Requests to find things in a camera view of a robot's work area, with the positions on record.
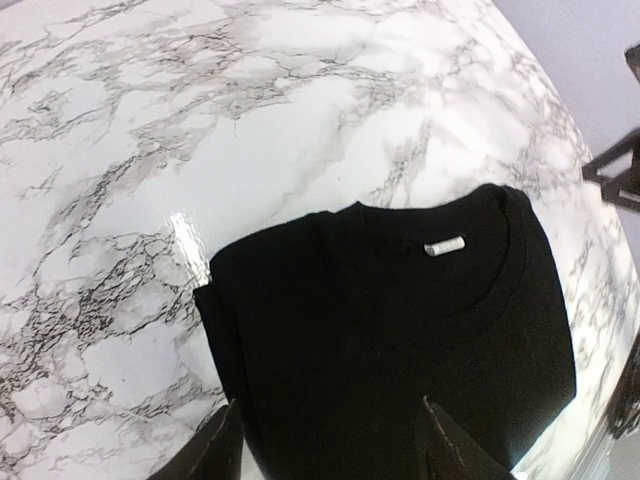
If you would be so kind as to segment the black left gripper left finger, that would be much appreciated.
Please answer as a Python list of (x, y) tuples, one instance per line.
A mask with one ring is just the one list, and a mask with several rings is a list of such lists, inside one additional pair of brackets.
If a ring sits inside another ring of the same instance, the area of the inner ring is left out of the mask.
[(152, 480), (238, 480), (244, 436), (237, 402), (220, 408)]

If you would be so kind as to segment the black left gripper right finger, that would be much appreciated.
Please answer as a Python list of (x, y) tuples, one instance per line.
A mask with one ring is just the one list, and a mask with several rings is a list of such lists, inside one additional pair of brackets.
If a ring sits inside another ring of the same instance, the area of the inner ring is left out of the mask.
[(419, 410), (419, 478), (515, 480), (439, 404), (426, 397)]

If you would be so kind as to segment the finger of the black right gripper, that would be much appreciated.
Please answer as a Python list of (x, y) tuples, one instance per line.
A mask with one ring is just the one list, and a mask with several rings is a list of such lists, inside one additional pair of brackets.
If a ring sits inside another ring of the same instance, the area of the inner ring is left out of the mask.
[[(613, 166), (625, 156), (630, 163), (619, 172)], [(621, 140), (582, 167), (586, 182), (599, 186), (604, 203), (626, 210), (639, 209), (639, 133), (629, 132)]]

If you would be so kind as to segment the black t-shirt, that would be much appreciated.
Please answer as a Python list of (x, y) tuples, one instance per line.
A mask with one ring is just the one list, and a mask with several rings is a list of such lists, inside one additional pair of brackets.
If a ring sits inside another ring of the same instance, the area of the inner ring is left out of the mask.
[(576, 395), (562, 288), (530, 200), (354, 204), (220, 250), (195, 303), (269, 479), (415, 479), (421, 403), (514, 467)]

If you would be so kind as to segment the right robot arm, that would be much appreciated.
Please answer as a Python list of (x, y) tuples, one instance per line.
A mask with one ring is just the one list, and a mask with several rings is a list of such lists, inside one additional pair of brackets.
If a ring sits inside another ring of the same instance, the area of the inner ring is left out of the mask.
[[(614, 177), (600, 171), (631, 154), (630, 166)], [(599, 185), (604, 203), (639, 215), (639, 128), (631, 130), (582, 167), (586, 182)], [(607, 407), (607, 428), (614, 439), (639, 429), (639, 333), (635, 334), (621, 378)]]

